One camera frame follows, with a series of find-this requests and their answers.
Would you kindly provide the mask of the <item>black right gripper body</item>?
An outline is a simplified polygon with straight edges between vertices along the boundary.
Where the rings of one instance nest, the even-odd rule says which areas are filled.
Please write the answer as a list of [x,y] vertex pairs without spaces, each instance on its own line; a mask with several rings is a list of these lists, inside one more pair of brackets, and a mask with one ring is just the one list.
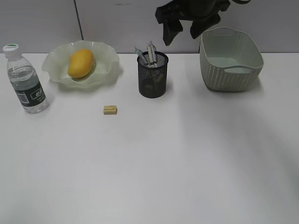
[[230,6],[228,0],[172,0],[156,9],[159,24],[166,20],[203,21]]

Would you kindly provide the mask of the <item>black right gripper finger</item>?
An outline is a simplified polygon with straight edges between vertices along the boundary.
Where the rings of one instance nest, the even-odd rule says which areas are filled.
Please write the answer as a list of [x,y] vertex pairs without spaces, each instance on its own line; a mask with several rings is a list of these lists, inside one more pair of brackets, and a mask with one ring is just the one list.
[[183,31],[183,26],[179,20],[165,20],[163,22],[163,41],[169,46],[173,39]]
[[220,21],[221,18],[218,14],[215,14],[204,21],[194,21],[190,28],[192,38],[198,38],[204,31],[218,24]]

